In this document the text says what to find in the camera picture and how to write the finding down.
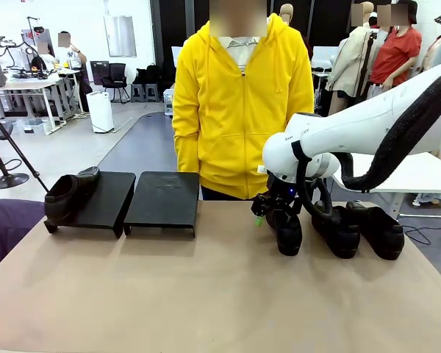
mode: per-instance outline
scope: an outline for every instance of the beige table surface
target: beige table surface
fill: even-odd
[[[42,90],[43,88],[55,85],[53,80],[40,80],[39,82],[27,82],[26,80],[7,82],[0,90]]]
[[[38,224],[0,265],[0,349],[441,353],[441,276],[410,241],[337,259],[303,212],[283,257],[249,207],[201,202],[196,240]]]

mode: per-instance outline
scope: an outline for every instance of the black leather shoe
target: black leather shoe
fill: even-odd
[[[302,244],[299,217],[289,217],[282,211],[271,211],[266,214],[266,221],[276,233],[279,252],[285,256],[296,256]]]
[[[316,202],[315,206],[321,208],[323,204]],[[324,221],[313,215],[312,225],[335,256],[341,259],[351,259],[356,254],[361,239],[358,224],[342,206],[333,207],[333,213],[333,217],[340,220],[339,224]]]
[[[58,223],[69,218],[93,193],[99,176],[99,168],[91,167],[77,175],[60,177],[44,198],[44,210],[48,220]]]
[[[384,260],[397,260],[405,244],[403,227],[380,207],[366,208],[359,202],[348,202],[346,209],[359,223],[359,231]]]

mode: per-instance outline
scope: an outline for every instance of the yellow hoodie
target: yellow hoodie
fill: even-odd
[[[178,169],[240,199],[266,191],[266,140],[294,113],[313,113],[314,90],[301,34],[272,14],[245,75],[209,36],[209,22],[184,44],[176,69],[173,129]]]

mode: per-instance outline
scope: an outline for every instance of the zipper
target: zipper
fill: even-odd
[[[247,159],[247,87],[245,83],[245,73],[242,73],[242,101],[243,101],[243,151],[245,152],[245,199],[248,199],[248,159]]]

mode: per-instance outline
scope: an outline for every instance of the woman in red shirt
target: woman in red shirt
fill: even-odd
[[[407,80],[408,71],[416,64],[421,48],[421,34],[412,26],[417,23],[417,3],[412,0],[398,3],[408,4],[408,25],[399,26],[390,33],[377,54],[370,77],[373,84],[382,85],[384,92]]]

